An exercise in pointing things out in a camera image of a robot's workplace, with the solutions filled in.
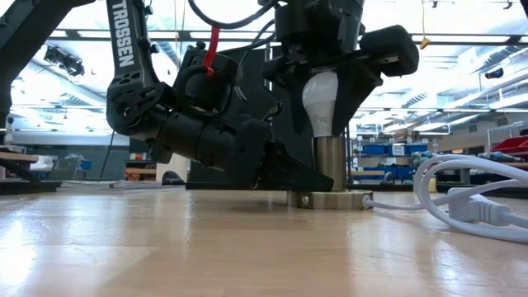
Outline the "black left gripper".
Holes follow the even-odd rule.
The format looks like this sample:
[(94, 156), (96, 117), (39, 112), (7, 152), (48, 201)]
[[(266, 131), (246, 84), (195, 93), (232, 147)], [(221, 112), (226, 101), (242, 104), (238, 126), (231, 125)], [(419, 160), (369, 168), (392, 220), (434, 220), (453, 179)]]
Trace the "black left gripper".
[(332, 189), (334, 180), (331, 177), (295, 158), (282, 142), (267, 142), (270, 138), (270, 125), (258, 119), (245, 120), (234, 130), (227, 125), (209, 125), (197, 144), (197, 161), (223, 171), (232, 184), (244, 188)]

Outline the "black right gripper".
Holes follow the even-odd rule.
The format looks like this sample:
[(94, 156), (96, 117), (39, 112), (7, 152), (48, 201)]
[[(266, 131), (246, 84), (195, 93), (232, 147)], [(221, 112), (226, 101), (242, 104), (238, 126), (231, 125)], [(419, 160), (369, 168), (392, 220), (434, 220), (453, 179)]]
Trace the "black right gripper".
[[(364, 100), (382, 84), (380, 73), (405, 76), (418, 68), (417, 47), (400, 25), (365, 32), (363, 25), (350, 16), (276, 16), (275, 25), (282, 55), (263, 65), (263, 77), (270, 81), (285, 79), (295, 66), (311, 71), (358, 62), (368, 67), (337, 68), (333, 136), (344, 131)], [(309, 80), (306, 73), (291, 74), (285, 80), (296, 134), (303, 134), (309, 123), (303, 104), (303, 90)]]

